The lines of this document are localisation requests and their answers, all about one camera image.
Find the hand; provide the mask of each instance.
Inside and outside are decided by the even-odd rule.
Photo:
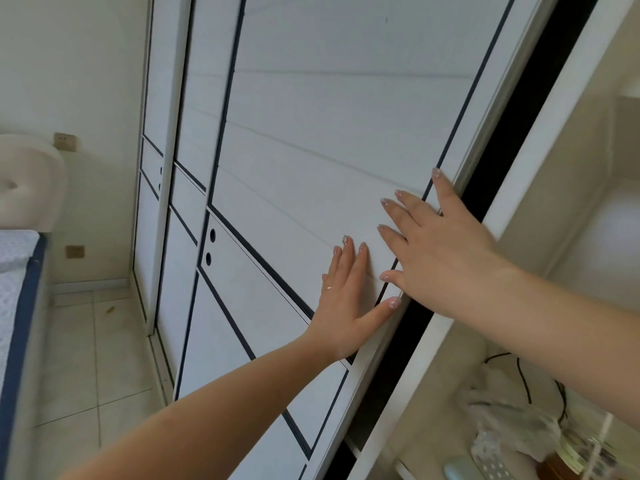
[[[382,199],[400,233],[378,230],[402,265],[380,279],[393,283],[428,309],[450,318],[472,311],[488,282],[511,267],[494,251],[495,240],[469,213],[439,169],[433,184],[443,216],[415,195],[396,191],[403,206]]]
[[[303,335],[322,350],[328,363],[356,352],[400,304],[400,298],[389,298],[358,317],[369,249],[363,242],[356,257],[352,238],[345,236],[343,243],[344,248],[333,249],[331,266],[327,274],[323,274],[320,303]]]

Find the upholstered headboard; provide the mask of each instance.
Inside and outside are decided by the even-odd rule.
[[[0,228],[53,229],[67,191],[60,153],[25,135],[0,135]]]

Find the white wall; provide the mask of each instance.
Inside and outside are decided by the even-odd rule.
[[[63,154],[54,282],[129,275],[146,21],[147,0],[0,0],[0,133],[81,141]]]

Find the electrical outlet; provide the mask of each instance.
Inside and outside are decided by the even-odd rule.
[[[76,152],[78,149],[78,137],[66,133],[54,133],[53,146],[63,152]]]
[[[66,246],[67,259],[84,259],[84,246]]]

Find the floor tile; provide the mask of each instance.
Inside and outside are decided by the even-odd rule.
[[[35,428],[36,480],[57,478],[99,450],[98,409]]]
[[[140,319],[131,299],[94,304],[99,403],[154,386]]]
[[[91,291],[84,293],[62,293],[53,297],[54,306],[84,305],[92,301],[93,295]]]
[[[110,290],[97,290],[93,292],[93,301],[111,301],[129,297],[129,288],[116,288]]]
[[[114,443],[159,410],[158,393],[155,389],[100,406],[102,446]]]
[[[97,406],[93,306],[53,308],[47,325],[39,424]]]

